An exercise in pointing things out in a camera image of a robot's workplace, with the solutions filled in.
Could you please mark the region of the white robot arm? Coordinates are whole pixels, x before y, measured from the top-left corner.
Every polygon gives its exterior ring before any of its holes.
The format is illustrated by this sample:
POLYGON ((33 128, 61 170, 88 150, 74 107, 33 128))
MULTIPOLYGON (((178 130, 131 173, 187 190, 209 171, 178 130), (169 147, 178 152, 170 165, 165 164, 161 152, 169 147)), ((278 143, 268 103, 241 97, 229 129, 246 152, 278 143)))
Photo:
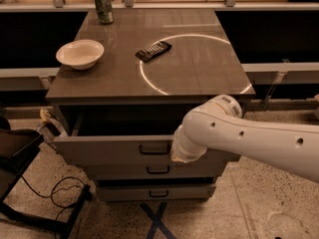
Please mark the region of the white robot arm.
POLYGON ((183 117, 173 135, 170 158, 193 162, 210 148, 319 182, 318 125, 247 120, 238 101, 228 95, 219 95, 183 117))

